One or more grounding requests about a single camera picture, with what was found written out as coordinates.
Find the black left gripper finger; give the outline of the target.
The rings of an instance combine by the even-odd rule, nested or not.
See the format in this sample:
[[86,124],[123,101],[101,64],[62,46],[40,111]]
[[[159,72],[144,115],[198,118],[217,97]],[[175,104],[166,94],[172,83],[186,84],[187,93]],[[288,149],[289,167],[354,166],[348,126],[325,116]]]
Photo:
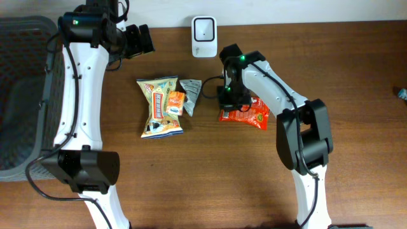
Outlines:
[[151,39],[149,27],[144,24],[139,26],[140,40],[143,53],[150,53],[155,51],[153,41]]
[[141,43],[140,43],[140,32],[136,25],[129,25],[126,27],[126,58],[131,59],[142,53]]

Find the red snack bag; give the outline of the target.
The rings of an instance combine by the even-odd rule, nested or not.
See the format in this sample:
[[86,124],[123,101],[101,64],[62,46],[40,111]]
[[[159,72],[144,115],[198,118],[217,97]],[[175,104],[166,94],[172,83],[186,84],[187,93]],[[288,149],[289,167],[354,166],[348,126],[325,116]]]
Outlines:
[[252,97],[251,99],[252,104],[250,109],[248,109],[249,106],[243,106],[243,112],[239,110],[221,110],[219,121],[246,123],[260,130],[267,130],[270,109],[259,97]]

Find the silver foil packet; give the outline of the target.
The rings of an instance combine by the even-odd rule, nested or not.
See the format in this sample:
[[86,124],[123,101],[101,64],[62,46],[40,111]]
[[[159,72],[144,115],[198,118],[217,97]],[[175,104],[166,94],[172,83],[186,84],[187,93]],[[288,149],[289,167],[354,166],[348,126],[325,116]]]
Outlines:
[[190,116],[193,116],[194,108],[202,88],[202,81],[191,79],[181,80],[180,84],[181,87],[186,92],[186,101],[184,102],[184,109]]

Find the small orange box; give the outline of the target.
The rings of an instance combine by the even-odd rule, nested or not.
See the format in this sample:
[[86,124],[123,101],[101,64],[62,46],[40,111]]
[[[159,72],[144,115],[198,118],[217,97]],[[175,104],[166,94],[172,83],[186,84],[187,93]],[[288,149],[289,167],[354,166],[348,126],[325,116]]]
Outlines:
[[171,91],[168,96],[166,112],[168,114],[181,116],[186,94],[183,92]]

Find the yellow chip bag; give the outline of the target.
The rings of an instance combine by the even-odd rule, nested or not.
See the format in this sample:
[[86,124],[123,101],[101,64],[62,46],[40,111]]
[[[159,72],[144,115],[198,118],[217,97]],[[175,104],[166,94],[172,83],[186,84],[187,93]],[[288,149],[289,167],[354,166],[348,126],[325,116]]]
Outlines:
[[143,139],[159,139],[183,133],[178,116],[166,112],[169,95],[176,91],[177,80],[177,76],[137,80],[149,104],[149,116],[141,135]]

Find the blue mouthwash bottle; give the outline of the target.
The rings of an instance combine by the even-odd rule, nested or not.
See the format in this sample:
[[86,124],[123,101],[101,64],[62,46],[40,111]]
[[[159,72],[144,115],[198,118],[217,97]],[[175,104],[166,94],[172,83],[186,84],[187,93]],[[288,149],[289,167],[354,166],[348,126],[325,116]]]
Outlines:
[[400,99],[407,101],[407,89],[406,88],[402,88],[398,95],[397,95]]

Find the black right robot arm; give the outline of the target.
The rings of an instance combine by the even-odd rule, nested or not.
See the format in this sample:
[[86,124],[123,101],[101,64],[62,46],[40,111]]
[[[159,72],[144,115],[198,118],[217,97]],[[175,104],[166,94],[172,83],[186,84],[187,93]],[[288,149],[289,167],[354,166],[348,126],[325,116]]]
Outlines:
[[333,138],[328,109],[320,99],[300,95],[272,70],[259,52],[242,53],[233,44],[222,49],[224,86],[220,109],[248,112],[256,94],[276,119],[276,148],[291,171],[296,189],[296,228],[334,228],[328,213],[325,178]]

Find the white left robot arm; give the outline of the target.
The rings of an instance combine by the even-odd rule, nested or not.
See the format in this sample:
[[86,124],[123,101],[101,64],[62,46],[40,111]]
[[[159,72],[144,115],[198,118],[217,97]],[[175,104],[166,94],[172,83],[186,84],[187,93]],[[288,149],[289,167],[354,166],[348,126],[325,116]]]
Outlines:
[[40,163],[78,194],[97,228],[130,228],[116,182],[117,152],[103,151],[100,107],[104,75],[114,62],[155,50],[147,25],[126,25],[128,1],[87,1],[58,20],[64,89],[54,150]]

